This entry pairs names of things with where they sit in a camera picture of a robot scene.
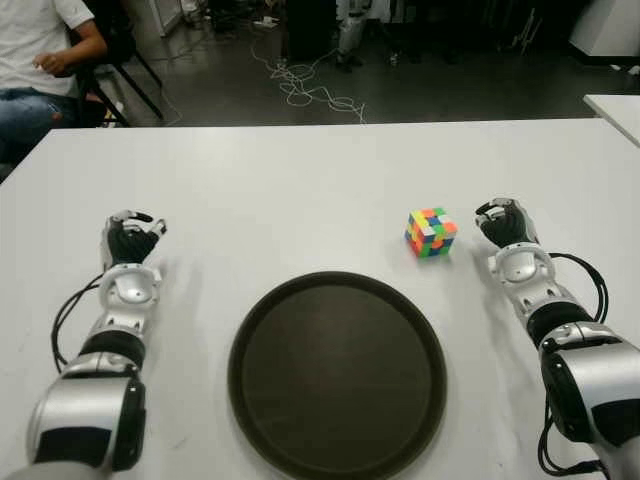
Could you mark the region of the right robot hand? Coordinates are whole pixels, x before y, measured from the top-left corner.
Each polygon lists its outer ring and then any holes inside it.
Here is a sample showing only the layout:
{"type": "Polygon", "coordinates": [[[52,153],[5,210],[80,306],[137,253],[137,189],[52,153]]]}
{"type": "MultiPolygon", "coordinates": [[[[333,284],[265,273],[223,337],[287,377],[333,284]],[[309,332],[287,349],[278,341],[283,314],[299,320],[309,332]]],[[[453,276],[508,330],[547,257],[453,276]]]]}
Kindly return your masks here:
{"type": "Polygon", "coordinates": [[[478,207],[475,215],[478,228],[499,248],[517,243],[540,243],[531,217],[515,199],[494,198],[478,207]]]}

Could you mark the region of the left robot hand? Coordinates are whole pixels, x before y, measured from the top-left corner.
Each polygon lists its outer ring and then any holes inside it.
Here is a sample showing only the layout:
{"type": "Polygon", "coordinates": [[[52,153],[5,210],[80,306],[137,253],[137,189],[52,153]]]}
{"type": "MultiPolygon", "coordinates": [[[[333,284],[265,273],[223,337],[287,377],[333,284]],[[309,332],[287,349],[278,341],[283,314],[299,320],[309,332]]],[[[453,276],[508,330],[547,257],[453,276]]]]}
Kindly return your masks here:
{"type": "Polygon", "coordinates": [[[121,210],[108,216],[101,234],[102,269],[142,264],[166,232],[164,219],[140,211],[121,210]]]}

